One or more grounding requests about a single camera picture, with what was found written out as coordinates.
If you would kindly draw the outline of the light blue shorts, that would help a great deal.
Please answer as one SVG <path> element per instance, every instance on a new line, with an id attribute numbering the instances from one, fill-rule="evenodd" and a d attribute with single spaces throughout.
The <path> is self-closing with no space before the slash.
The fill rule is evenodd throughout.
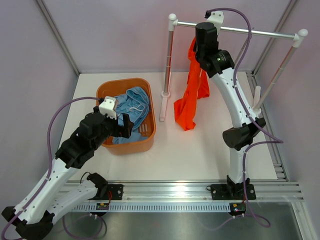
<path id="1" fill-rule="evenodd" d="M 129 120 L 133 123 L 131 135 L 129 138 L 114 137 L 114 145 L 128 144 L 146 140 L 148 137 L 139 133 L 139 127 L 145 120 L 150 111 L 150 100 L 147 93 L 140 87 L 135 86 L 126 90 L 124 94 L 115 96 L 118 101 L 116 113 L 118 124 L 124 125 L 123 115 L 128 114 Z"/>

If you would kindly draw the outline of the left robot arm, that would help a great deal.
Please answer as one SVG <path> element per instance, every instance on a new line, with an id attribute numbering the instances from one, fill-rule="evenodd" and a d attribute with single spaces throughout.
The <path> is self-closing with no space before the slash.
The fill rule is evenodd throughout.
<path id="1" fill-rule="evenodd" d="M 9 225 L 15 226 L 21 239 L 42 240 L 66 213 L 90 199 L 110 197 L 108 181 L 101 175 L 91 173 L 85 181 L 71 192 L 55 198 L 65 183 L 91 159 L 95 151 L 109 137 L 129 138 L 134 124 L 128 114 L 113 118 L 95 107 L 79 123 L 79 127 L 65 140 L 55 154 L 47 173 L 36 187 L 16 206 L 7 206 L 2 216 Z"/>

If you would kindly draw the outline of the orange shorts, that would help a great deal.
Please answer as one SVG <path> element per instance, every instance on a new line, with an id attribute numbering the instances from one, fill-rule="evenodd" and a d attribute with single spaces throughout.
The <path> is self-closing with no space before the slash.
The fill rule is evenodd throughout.
<path id="1" fill-rule="evenodd" d="M 187 53 L 189 64 L 186 89 L 183 97 L 173 104 L 175 122 L 184 130 L 193 130 L 196 126 L 194 117 L 197 111 L 197 100 L 210 96 L 207 73 L 201 69 L 196 60 L 196 40 L 193 39 Z"/>

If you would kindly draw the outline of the grey hanger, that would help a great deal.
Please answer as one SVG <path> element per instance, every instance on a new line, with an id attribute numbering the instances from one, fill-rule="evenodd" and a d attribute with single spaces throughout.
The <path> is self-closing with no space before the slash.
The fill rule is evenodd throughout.
<path id="1" fill-rule="evenodd" d="M 239 57 L 241 57 L 241 56 L 245 53 L 246 48 L 247 48 L 248 43 L 249 43 L 249 41 L 251 40 L 251 38 L 252 38 L 252 31 L 249 31 L 248 34 L 247 34 L 247 37 L 245 38 L 245 41 L 244 41 L 241 49 L 240 49 L 240 52 L 239 52 L 239 54 L 238 54 Z"/>

